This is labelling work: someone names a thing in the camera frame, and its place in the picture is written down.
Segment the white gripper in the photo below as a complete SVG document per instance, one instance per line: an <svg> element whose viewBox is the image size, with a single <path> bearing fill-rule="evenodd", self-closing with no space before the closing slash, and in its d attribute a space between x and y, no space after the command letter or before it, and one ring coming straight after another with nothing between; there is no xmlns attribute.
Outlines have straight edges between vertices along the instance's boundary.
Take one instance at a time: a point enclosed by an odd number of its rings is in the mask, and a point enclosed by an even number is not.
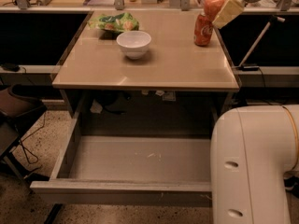
<svg viewBox="0 0 299 224"><path fill-rule="evenodd" d="M261 0L226 0L212 24L221 29L244 11L245 2L255 3L259 1Z"/></svg>

